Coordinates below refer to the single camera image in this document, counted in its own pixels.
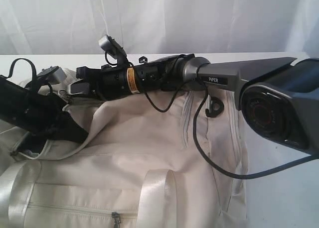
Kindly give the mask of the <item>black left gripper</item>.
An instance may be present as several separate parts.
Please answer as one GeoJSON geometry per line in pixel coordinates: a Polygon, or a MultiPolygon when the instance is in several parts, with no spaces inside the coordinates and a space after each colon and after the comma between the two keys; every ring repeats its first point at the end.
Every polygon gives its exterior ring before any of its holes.
{"type": "Polygon", "coordinates": [[[78,125],[68,112],[62,112],[66,105],[56,93],[41,95],[24,88],[14,90],[14,125],[35,136],[49,136],[54,140],[83,143],[88,132],[78,125]]]}

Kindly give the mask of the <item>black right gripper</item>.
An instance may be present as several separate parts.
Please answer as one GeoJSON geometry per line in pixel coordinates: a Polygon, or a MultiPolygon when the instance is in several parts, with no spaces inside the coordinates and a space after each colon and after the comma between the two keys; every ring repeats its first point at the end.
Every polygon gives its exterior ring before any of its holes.
{"type": "Polygon", "coordinates": [[[76,94],[100,100],[116,100],[130,94],[127,67],[104,66],[100,69],[86,66],[76,69],[76,81],[67,87],[68,94],[76,94]]]}

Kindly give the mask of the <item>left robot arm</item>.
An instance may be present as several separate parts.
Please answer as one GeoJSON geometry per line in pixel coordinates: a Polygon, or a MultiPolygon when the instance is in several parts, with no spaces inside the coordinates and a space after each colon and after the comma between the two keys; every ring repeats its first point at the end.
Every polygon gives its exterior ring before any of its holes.
{"type": "Polygon", "coordinates": [[[41,95],[0,78],[0,118],[34,137],[82,143],[88,132],[63,110],[66,102],[50,92],[41,95]]]}

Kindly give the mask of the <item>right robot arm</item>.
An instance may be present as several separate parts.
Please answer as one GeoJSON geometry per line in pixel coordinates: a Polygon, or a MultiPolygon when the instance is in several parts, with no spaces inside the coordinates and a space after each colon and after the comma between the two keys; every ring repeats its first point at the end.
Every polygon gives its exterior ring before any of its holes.
{"type": "Polygon", "coordinates": [[[307,153],[319,151],[319,61],[279,57],[211,63],[194,54],[175,55],[134,66],[126,61],[99,69],[76,69],[67,94],[116,100],[154,90],[222,89],[247,124],[272,142],[307,153]]]}

